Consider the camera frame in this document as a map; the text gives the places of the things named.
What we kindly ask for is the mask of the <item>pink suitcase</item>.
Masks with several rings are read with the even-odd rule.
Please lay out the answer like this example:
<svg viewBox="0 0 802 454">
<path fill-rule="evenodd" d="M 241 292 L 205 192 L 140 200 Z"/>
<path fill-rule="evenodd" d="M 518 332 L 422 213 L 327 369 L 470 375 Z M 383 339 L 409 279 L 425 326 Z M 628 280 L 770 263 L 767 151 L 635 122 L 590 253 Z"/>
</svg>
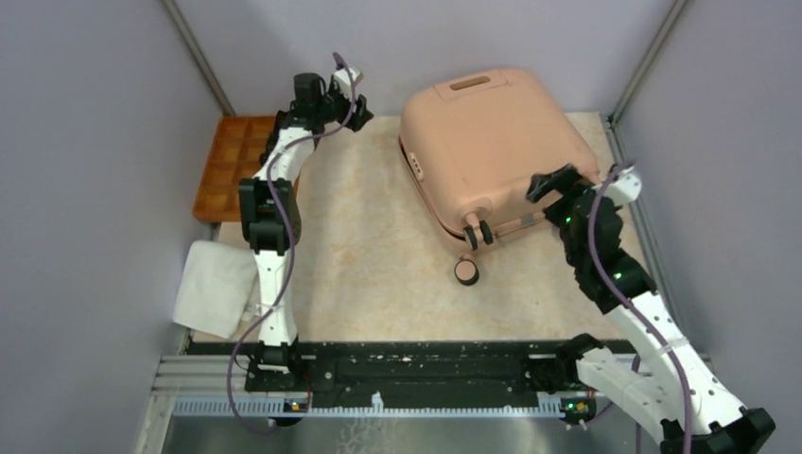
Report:
<svg viewBox="0 0 802 454">
<path fill-rule="evenodd" d="M 554 96 L 520 67 L 415 93 L 401 111 L 398 145 L 464 286 L 479 281 L 478 254 L 544 221 L 526 200 L 533 174 L 573 165 L 591 184 L 601 176 L 596 154 Z"/>
</svg>

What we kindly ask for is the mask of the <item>white cloth under left arm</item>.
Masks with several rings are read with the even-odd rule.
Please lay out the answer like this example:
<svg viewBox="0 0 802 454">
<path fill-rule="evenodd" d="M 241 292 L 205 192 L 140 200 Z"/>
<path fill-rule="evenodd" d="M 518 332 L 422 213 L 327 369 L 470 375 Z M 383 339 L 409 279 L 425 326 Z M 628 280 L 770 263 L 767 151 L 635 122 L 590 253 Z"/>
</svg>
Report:
<svg viewBox="0 0 802 454">
<path fill-rule="evenodd" d="M 193 242 L 172 321 L 219 338 L 232 337 L 251 298 L 256 277 L 251 252 L 214 241 Z"/>
</svg>

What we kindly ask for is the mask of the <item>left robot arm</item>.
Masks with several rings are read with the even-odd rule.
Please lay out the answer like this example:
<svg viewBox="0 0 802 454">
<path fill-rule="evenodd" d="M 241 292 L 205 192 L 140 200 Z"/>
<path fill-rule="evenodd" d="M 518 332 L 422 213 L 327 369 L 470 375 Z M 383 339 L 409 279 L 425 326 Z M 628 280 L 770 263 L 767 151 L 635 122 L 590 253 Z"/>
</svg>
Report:
<svg viewBox="0 0 802 454">
<path fill-rule="evenodd" d="M 373 118 L 366 97 L 357 93 L 362 78 L 358 69 L 345 67 L 329 81 L 316 73 L 294 76 L 294 98 L 275 116 L 261 167 L 238 185 L 242 235 L 253 252 L 259 285 L 257 319 L 246 330 L 258 335 L 247 389 L 262 381 L 269 390 L 291 391 L 304 378 L 289 290 L 302 234 L 295 184 L 305 160 L 329 135 L 328 124 L 359 131 Z"/>
</svg>

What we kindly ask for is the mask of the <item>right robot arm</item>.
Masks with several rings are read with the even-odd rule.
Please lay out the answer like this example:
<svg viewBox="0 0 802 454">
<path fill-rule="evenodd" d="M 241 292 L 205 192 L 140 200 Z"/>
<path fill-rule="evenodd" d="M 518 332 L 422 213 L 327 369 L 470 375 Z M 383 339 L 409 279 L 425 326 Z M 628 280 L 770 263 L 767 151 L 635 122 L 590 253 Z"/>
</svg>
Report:
<svg viewBox="0 0 802 454">
<path fill-rule="evenodd" d="M 579 288 L 636 353 L 634 365 L 623 365 L 582 334 L 558 347 L 555 378 L 568 390 L 585 385 L 605 395 L 663 453 L 756 453 L 775 432 L 774 419 L 725 387 L 673 319 L 655 280 L 621 246 L 619 211 L 642 187 L 631 163 L 612 166 L 595 185 L 574 166 L 532 176 L 527 200 L 558 194 L 544 214 Z"/>
</svg>

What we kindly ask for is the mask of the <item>wooden compartment tray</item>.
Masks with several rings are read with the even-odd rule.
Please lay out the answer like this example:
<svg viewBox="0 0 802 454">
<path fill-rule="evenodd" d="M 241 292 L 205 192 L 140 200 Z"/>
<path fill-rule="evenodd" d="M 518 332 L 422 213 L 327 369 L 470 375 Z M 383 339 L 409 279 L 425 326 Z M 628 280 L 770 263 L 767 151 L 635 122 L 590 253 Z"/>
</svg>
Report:
<svg viewBox="0 0 802 454">
<path fill-rule="evenodd" d="M 223 116 L 217 125 L 192 207 L 205 223 L 238 222 L 238 184 L 261 168 L 259 156 L 273 130 L 275 117 Z"/>
</svg>

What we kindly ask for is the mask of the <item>aluminium rail frame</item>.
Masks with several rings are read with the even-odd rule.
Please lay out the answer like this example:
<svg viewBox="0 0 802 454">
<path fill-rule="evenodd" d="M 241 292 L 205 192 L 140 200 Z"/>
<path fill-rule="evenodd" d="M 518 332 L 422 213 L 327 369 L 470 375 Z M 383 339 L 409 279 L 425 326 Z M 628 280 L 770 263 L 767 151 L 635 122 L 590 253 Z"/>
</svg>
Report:
<svg viewBox="0 0 802 454">
<path fill-rule="evenodd" d="M 164 415 L 236 416 L 266 431 L 314 417 L 541 417 L 579 428 L 610 402 L 663 453 L 748 453 L 751 413 L 686 348 L 627 341 L 191 344 L 161 360 Z"/>
</svg>

